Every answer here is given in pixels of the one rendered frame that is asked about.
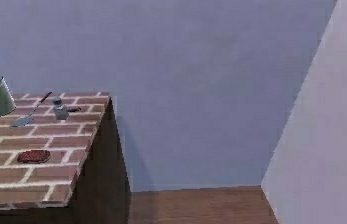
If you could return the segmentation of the grey salt shaker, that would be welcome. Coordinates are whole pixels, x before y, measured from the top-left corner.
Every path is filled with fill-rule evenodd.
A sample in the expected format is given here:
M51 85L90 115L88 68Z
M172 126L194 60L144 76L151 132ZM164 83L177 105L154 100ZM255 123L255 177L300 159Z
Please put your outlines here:
M55 97L53 100L53 112L57 120L66 120L69 117L67 107L62 103L60 97Z

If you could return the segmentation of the brick-topped dark wooden counter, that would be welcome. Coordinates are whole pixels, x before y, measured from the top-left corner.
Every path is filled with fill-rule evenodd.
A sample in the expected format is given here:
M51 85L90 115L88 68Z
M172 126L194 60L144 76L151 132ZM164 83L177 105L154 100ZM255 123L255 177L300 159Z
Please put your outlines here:
M111 96L64 93L72 112L57 120L44 101L23 127L10 124L41 100L17 95L17 109L0 118L0 224L128 224L130 187ZM48 150L40 164L19 153Z

